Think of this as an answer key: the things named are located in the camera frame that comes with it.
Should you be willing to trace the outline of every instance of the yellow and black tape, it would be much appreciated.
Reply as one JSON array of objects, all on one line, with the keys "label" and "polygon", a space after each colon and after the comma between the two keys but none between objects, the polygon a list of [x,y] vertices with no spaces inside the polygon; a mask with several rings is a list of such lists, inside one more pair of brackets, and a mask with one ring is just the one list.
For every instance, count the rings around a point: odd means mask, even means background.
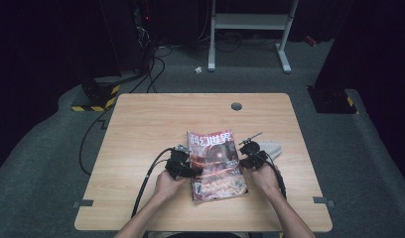
[{"label": "yellow and black tape", "polygon": [[105,111],[109,109],[116,99],[116,94],[119,91],[119,85],[114,86],[111,90],[110,96],[107,98],[106,103],[101,105],[72,105],[71,108],[73,111]]},{"label": "yellow and black tape", "polygon": [[356,111],[356,114],[357,114],[358,111],[354,106],[353,100],[349,96],[347,97],[347,103],[348,103],[348,106],[351,108],[351,110]]}]

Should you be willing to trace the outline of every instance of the white metal stand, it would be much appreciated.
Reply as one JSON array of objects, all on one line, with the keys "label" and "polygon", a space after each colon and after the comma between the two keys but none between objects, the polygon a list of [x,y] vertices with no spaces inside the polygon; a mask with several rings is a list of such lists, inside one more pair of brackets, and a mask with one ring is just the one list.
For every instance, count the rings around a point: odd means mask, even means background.
[{"label": "white metal stand", "polygon": [[215,0],[212,0],[211,31],[208,51],[208,71],[215,71],[215,29],[249,29],[249,30],[282,30],[283,36],[276,50],[286,73],[290,73],[284,47],[289,37],[290,28],[295,18],[299,0],[294,0],[289,14],[216,14]]}]

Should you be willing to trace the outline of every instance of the wooden table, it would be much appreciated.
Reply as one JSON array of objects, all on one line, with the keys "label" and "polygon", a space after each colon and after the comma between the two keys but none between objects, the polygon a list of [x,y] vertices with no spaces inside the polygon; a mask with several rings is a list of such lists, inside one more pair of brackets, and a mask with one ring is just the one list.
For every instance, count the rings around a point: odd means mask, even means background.
[{"label": "wooden table", "polygon": [[[231,104],[242,109],[235,111]],[[200,133],[231,129],[235,144],[262,131],[254,141],[280,143],[275,160],[287,187],[289,203],[316,232],[333,227],[322,197],[290,98],[283,93],[168,93],[119,96],[84,200],[75,221],[78,230],[119,230],[130,218],[141,183],[150,165],[165,149],[188,146],[187,131]],[[168,159],[170,153],[162,159]],[[147,183],[140,207],[153,193],[157,166]],[[191,185],[184,185],[166,203],[149,227],[151,231],[280,231],[268,200],[245,172],[249,193],[206,203],[192,201]]]}]

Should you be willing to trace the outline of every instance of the magazine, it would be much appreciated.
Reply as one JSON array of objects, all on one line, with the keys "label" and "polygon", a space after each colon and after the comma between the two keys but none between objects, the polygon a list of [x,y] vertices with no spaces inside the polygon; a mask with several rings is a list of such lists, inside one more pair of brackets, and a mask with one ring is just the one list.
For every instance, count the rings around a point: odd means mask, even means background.
[{"label": "magazine", "polygon": [[191,168],[202,169],[191,179],[193,200],[240,196],[248,192],[231,130],[209,134],[188,132]]}]

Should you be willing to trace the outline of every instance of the table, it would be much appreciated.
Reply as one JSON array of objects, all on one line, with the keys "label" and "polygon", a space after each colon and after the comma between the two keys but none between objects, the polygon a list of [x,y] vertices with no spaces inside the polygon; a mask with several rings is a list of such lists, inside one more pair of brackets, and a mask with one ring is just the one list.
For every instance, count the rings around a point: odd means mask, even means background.
[{"label": "table", "polygon": [[[233,110],[238,102],[241,110]],[[130,218],[141,183],[154,159],[166,148],[188,145],[187,131],[231,129],[237,144],[262,131],[256,140],[280,143],[275,160],[287,187],[289,203],[316,232],[332,229],[292,103],[283,93],[159,93],[119,96],[75,220],[78,230],[118,230]],[[157,166],[140,207],[153,193]],[[192,201],[191,184],[161,209],[150,231],[279,231],[268,200],[245,172],[249,193],[206,203]]]},{"label": "table", "polygon": [[289,14],[230,14],[215,12],[215,0],[212,0],[210,41],[208,50],[208,71],[215,71],[215,30],[216,29],[248,29],[248,30],[280,30],[283,36],[280,44],[276,44],[277,54],[285,73],[292,72],[284,48],[289,37],[293,19],[299,0],[293,0]]}]

